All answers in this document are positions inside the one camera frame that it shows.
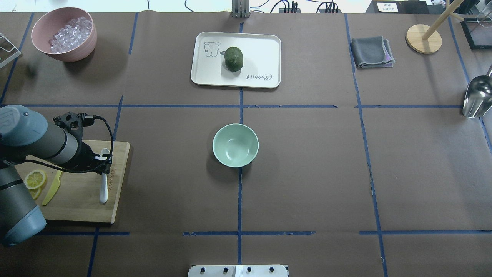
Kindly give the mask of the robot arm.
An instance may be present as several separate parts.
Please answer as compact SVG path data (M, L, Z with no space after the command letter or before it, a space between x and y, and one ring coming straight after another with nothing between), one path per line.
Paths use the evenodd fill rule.
M46 226L42 211L16 165L30 162L75 174L109 173L112 152L94 153L82 140L83 128L103 117L67 112L53 120L50 124L42 114L22 105L7 105L0 110L1 244L4 247L15 246Z

